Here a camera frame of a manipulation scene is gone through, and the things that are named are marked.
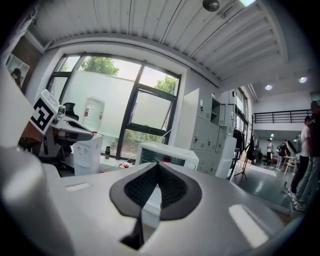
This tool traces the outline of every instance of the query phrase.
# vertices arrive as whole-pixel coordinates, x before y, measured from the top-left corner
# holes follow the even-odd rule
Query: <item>floor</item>
[[[288,188],[293,179],[292,172],[276,171],[273,167],[265,165],[250,165],[245,169],[246,178],[242,175],[237,175],[242,172],[242,167],[239,163],[236,164],[231,182],[237,184],[243,190],[256,195],[266,204],[281,213],[291,214],[291,198],[285,193],[285,184]]]

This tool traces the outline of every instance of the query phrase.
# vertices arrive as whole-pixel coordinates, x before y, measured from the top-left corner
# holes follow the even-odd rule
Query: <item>ceiling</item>
[[[259,139],[269,139],[271,134],[274,134],[273,140],[289,140],[293,141],[299,134],[296,130],[254,130],[254,134],[259,136]]]
[[[261,1],[244,7],[238,0],[219,0],[216,12],[205,10],[202,1],[43,1],[29,30],[43,46],[86,34],[145,38],[191,58],[220,81],[241,74],[247,66],[285,55],[279,32]]]
[[[300,83],[299,78],[307,77],[307,82]],[[319,89],[319,74],[314,71],[290,72],[276,76],[273,79],[265,79],[261,82],[253,83],[252,86],[258,98],[278,95],[295,91],[315,91]],[[266,85],[272,85],[271,90],[266,90]]]

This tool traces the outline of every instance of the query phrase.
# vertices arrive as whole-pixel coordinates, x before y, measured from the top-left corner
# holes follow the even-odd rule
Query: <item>white box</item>
[[[47,89],[44,89],[34,101],[33,108],[34,112],[30,122],[40,133],[45,135],[58,113],[59,101]]]
[[[90,140],[73,144],[73,166],[76,176],[99,173],[102,140],[102,135],[94,134]]]

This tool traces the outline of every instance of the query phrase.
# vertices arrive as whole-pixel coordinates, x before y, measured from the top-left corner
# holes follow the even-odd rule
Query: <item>large water jug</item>
[[[85,102],[82,124],[92,132],[98,132],[105,111],[105,102],[97,97],[89,97]]]

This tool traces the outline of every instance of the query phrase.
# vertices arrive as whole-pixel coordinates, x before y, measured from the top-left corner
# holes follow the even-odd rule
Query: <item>corrugated ceiling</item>
[[[219,10],[209,12],[202,0],[50,0],[30,31],[44,44],[92,33],[146,38],[192,58],[221,81],[280,55],[281,42],[258,2],[219,2]]]

